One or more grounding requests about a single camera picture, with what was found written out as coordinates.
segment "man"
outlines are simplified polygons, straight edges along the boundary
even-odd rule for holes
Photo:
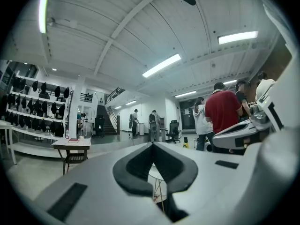
[[[149,127],[150,127],[150,140],[151,142],[159,142],[159,132],[160,132],[160,116],[157,114],[156,110],[153,110],[149,115]]]
[[[275,83],[273,79],[268,79],[268,76],[265,72],[260,72],[258,74],[259,85],[256,88],[256,97],[255,101],[261,98],[263,94],[269,89],[269,87]]]
[[[135,109],[135,112],[132,114],[133,116],[133,120],[132,120],[132,136],[137,136],[136,134],[136,127],[137,127],[137,123],[138,123],[138,119],[137,119],[137,113],[139,111],[137,109]]]
[[[240,122],[248,120],[250,118],[250,108],[247,102],[247,98],[245,95],[245,86],[246,84],[248,84],[248,82],[246,82],[243,79],[239,79],[236,82],[235,85],[235,95],[238,98],[238,101],[240,102],[240,104],[242,105],[242,111],[243,114],[240,117]]]
[[[236,95],[231,91],[224,91],[225,85],[218,82],[214,86],[211,97],[206,101],[205,117],[212,122],[215,134],[239,123],[239,116],[243,114]],[[227,153],[227,149],[216,147],[217,152]]]

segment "staircase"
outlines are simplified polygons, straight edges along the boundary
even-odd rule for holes
[[[98,105],[97,107],[97,116],[103,115],[105,122],[104,122],[104,134],[105,135],[117,135],[116,130],[114,129],[111,120],[108,117],[107,111],[105,106]]]

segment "display rack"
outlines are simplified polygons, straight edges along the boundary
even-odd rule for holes
[[[49,82],[46,82],[46,81],[41,81],[41,80],[38,80],[38,79],[34,79],[34,78],[29,78],[29,77],[24,77],[24,76],[19,76],[17,75],[16,77],[19,77],[19,78],[22,78],[22,79],[25,79],[26,80],[26,86],[30,87],[30,91],[32,89],[32,85],[35,81],[38,81],[38,84],[37,84],[37,89],[40,89],[41,88],[41,85],[43,83],[46,83],[46,91],[48,93],[50,93],[50,96],[53,95],[55,89],[57,88],[57,86],[60,86],[59,84],[54,84],[54,83],[49,83]],[[63,91],[66,89],[66,87],[63,87],[63,86],[60,86],[60,91],[61,91],[61,94],[63,93]],[[33,101],[33,104],[39,100],[40,103],[46,101],[47,102],[47,110],[49,110],[49,106],[51,107],[53,103],[56,103],[56,105],[58,105],[58,107],[60,105],[65,105],[65,110],[64,110],[64,115],[62,117],[62,119],[57,119],[57,118],[49,118],[49,117],[40,117],[40,116],[37,116],[37,115],[33,115],[33,114],[28,114],[26,113],[25,109],[22,109],[22,105],[20,104],[19,105],[19,108],[16,109],[15,107],[11,107],[10,109],[7,107],[7,111],[10,112],[10,113],[14,113],[14,114],[17,114],[17,115],[23,115],[25,118],[26,117],[31,117],[31,118],[36,118],[36,119],[39,119],[39,120],[42,120],[44,119],[45,121],[54,121],[54,122],[62,122],[63,125],[64,125],[64,129],[66,130],[66,124],[68,124],[68,118],[69,118],[69,108],[71,106],[71,98],[72,98],[72,88],[69,87],[69,97],[66,98],[66,101],[65,102],[61,102],[61,101],[55,101],[54,99],[45,99],[45,98],[40,98],[40,97],[35,97],[35,96],[31,96],[31,95],[27,95],[27,94],[23,94],[22,92],[25,91],[25,90],[22,90],[21,92],[13,92],[12,91],[13,88],[11,89],[11,94],[15,94],[15,98],[17,99],[18,96],[20,95],[21,97],[21,100],[26,97],[26,105],[28,104],[29,100],[32,99]],[[59,158],[59,154],[57,153],[57,151],[55,151],[52,147],[52,143],[56,140],[59,140],[63,137],[58,137],[58,136],[54,136],[53,134],[51,134],[48,130],[48,132],[43,132],[43,131],[36,131],[34,129],[31,129],[31,128],[27,128],[26,126],[25,127],[20,127],[20,125],[18,126],[15,126],[12,128],[14,134],[16,135],[17,137],[17,142],[15,142],[13,144],[13,150],[15,151],[18,151],[18,152],[22,152],[22,153],[26,153],[26,154],[31,154],[31,155],[36,155],[36,156],[42,156],[42,157],[52,157],[52,158]],[[37,138],[40,138],[38,139],[39,141],[42,140],[46,140],[44,141],[43,144],[41,144],[40,146],[39,145],[34,145],[34,144],[31,144],[31,142],[29,143],[25,143],[25,142],[20,142],[19,141],[19,133],[22,133],[22,134],[27,134],[27,135],[30,135],[30,136],[34,136],[34,137],[37,137]]]

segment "dark hair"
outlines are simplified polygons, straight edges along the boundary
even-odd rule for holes
[[[262,79],[266,79],[268,78],[267,74],[265,72],[260,72],[258,75],[257,75],[258,79],[259,80],[262,80]]]
[[[216,83],[214,86],[214,90],[217,90],[217,89],[224,90],[225,89],[224,83],[222,83],[222,82]]]
[[[194,112],[197,113],[198,112],[198,105],[200,105],[203,102],[204,98],[203,97],[199,97],[197,98],[196,102],[195,102],[195,107],[194,107]]]

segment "person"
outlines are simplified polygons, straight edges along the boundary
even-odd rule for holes
[[[138,119],[137,119],[137,113],[139,111],[137,109],[135,109],[135,112],[132,114],[133,116],[133,120],[132,120],[132,136],[137,136],[136,134],[136,127],[137,127],[137,123],[138,123]]]
[[[245,86],[248,84],[245,80],[240,79],[235,85],[235,95],[238,98],[239,103],[242,105],[243,114],[240,117],[240,122],[248,120],[250,118],[250,108],[245,95]]]
[[[199,151],[204,150],[205,137],[207,137],[208,140],[210,141],[212,150],[214,151],[215,149],[212,142],[212,137],[214,136],[214,132],[212,130],[212,124],[210,122],[207,122],[205,119],[205,105],[204,105],[203,97],[199,97],[196,100],[195,107],[193,110],[193,116],[195,119],[196,133],[199,136],[197,150]]]
[[[255,101],[261,98],[263,94],[269,89],[269,87],[275,83],[273,79],[268,79],[268,76],[265,72],[260,72],[258,74],[259,85],[256,88],[256,97]]]
[[[236,95],[231,91],[224,91],[225,85],[218,82],[214,91],[205,104],[205,118],[212,122],[215,134],[239,123],[239,116],[243,114]],[[227,149],[215,147],[215,152],[227,153]]]
[[[157,114],[156,110],[153,110],[152,113],[149,115],[149,126],[150,126],[150,141],[159,142],[159,132],[160,132],[160,116]]]

